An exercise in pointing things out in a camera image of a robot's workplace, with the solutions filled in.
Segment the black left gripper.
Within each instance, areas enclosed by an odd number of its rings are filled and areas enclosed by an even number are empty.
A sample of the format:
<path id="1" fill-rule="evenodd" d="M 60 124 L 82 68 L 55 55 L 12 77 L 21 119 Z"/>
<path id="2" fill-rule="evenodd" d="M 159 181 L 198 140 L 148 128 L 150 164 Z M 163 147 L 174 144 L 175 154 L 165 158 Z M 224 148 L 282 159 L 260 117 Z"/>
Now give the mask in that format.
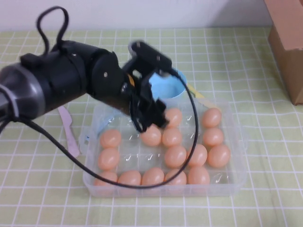
<path id="1" fill-rule="evenodd" d="M 156 68 L 141 58 L 132 58 L 122 67 L 122 70 L 129 80 L 130 116 L 135 129 L 139 133 L 147 131 L 148 126 L 141 109 L 150 105 L 150 121 L 159 128 L 166 128 L 169 123 L 165 113 L 166 104 L 160 99 L 153 100 L 149 83 Z"/>

